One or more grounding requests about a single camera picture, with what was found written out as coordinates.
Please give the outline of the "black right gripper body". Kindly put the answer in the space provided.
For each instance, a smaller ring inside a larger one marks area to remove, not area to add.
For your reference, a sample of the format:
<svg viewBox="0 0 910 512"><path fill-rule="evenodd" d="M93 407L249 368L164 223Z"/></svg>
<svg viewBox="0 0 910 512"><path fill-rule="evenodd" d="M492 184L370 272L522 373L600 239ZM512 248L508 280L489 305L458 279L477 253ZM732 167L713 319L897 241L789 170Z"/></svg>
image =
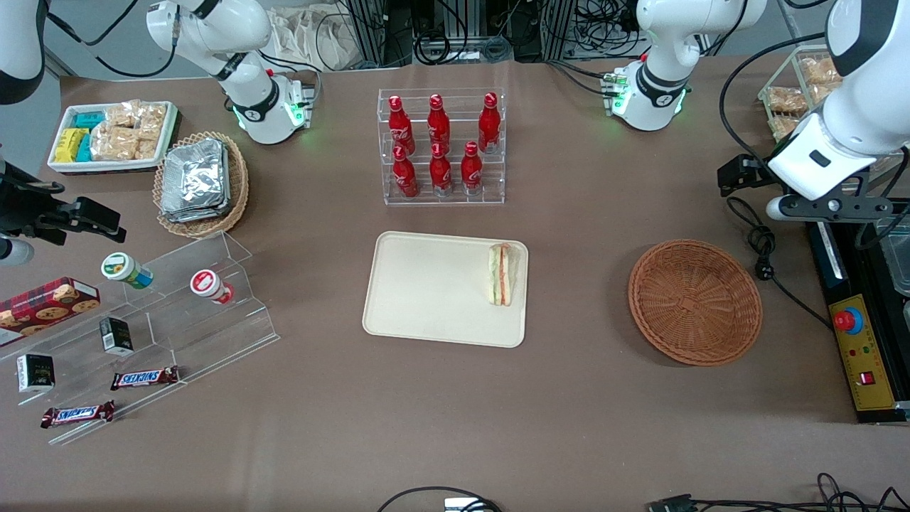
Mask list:
<svg viewBox="0 0 910 512"><path fill-rule="evenodd" d="M1 172L1 229L14 237L36 236L36 223L46 213L55 213L62 203L54 198L65 187L39 181L13 164L3 162Z"/></svg>

